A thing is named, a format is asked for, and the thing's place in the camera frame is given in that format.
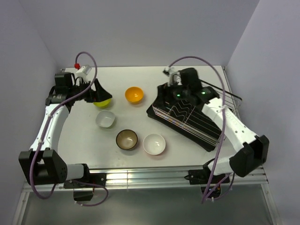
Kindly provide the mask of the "brown patterned bowl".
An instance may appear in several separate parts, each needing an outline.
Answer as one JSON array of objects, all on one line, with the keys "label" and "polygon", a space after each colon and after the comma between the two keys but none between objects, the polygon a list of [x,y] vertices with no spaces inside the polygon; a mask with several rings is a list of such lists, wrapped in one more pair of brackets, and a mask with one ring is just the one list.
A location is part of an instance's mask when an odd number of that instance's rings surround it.
[{"label": "brown patterned bowl", "polygon": [[137,143],[138,136],[133,130],[124,129],[116,136],[116,144],[122,150],[132,150]]}]

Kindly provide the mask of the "white bowl orange outside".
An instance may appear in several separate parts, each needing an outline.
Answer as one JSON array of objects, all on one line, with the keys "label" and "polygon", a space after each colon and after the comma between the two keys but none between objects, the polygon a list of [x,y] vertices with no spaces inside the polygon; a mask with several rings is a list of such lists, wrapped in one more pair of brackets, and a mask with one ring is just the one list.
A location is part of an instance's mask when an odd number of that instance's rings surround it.
[{"label": "white bowl orange outside", "polygon": [[146,153],[155,156],[163,153],[166,148],[166,142],[163,136],[150,134],[144,138],[142,146]]}]

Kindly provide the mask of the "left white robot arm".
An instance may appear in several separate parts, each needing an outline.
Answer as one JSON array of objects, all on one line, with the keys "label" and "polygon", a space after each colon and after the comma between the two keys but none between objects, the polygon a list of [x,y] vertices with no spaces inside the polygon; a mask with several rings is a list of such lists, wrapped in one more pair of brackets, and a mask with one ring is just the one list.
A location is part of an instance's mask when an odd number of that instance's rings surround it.
[{"label": "left white robot arm", "polygon": [[45,101],[45,116],[40,131],[28,151],[19,155],[19,163],[29,184],[61,184],[74,180],[80,187],[91,183],[87,164],[66,164],[58,155],[58,142],[63,125],[76,101],[102,102],[112,95],[99,83],[81,81],[75,84],[75,75],[70,72],[55,74],[55,85]]}]

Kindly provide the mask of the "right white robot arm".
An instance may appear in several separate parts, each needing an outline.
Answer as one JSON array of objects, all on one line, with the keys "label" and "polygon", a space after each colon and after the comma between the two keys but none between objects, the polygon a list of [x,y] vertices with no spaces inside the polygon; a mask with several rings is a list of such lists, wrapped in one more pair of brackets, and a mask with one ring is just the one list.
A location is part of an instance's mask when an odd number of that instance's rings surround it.
[{"label": "right white robot arm", "polygon": [[157,88],[150,107],[156,118],[207,151],[221,148],[227,138],[234,153],[218,154],[203,166],[203,178],[212,183],[219,175],[245,177],[266,162],[270,141],[244,125],[226,105],[227,91],[200,80],[195,68],[167,67],[168,81]]}]

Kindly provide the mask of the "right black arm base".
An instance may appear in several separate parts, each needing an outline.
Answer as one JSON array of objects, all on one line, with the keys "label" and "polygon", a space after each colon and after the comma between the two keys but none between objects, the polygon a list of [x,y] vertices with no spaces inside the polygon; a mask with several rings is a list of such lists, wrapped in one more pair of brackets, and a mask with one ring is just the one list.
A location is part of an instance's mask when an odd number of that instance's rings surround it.
[{"label": "right black arm base", "polygon": [[[209,180],[210,172],[205,171],[204,169],[197,170],[188,170],[188,174],[184,177],[185,180],[189,181],[190,185],[204,185],[201,187],[202,193],[204,193],[207,182]],[[222,183],[229,183],[230,178],[226,177],[225,174],[213,176],[208,193],[213,189],[213,187],[218,184],[220,181]],[[221,185],[219,185],[210,195],[209,199],[218,198],[221,196]]]}]

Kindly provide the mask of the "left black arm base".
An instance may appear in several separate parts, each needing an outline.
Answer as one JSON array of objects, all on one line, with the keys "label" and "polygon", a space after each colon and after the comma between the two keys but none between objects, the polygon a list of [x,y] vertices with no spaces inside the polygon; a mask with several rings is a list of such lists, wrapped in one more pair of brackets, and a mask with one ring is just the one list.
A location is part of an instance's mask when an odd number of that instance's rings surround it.
[{"label": "left black arm base", "polygon": [[[73,199],[75,203],[85,207],[92,207],[104,203],[108,198],[109,192],[105,185],[106,173],[101,172],[92,173],[87,177],[83,177],[80,179],[65,181],[63,184],[63,188],[73,190]],[[98,203],[89,203],[95,197],[95,190],[97,188],[104,190],[104,198]]]}]

